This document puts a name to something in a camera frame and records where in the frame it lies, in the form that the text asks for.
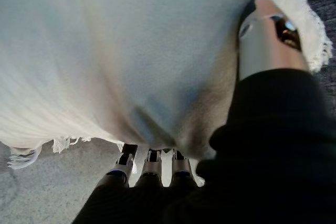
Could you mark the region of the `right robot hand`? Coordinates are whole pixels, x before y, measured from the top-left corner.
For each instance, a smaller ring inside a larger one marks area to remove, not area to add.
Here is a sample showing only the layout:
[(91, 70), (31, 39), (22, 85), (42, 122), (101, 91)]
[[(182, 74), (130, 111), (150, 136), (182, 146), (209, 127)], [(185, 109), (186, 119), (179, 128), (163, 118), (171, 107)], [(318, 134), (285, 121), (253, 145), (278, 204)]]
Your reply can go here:
[(130, 187), (135, 145), (125, 145), (75, 223), (335, 223), (335, 120), (303, 57), (296, 26), (271, 0), (252, 0), (238, 34), (239, 74), (228, 119), (210, 138), (216, 155), (150, 149)]

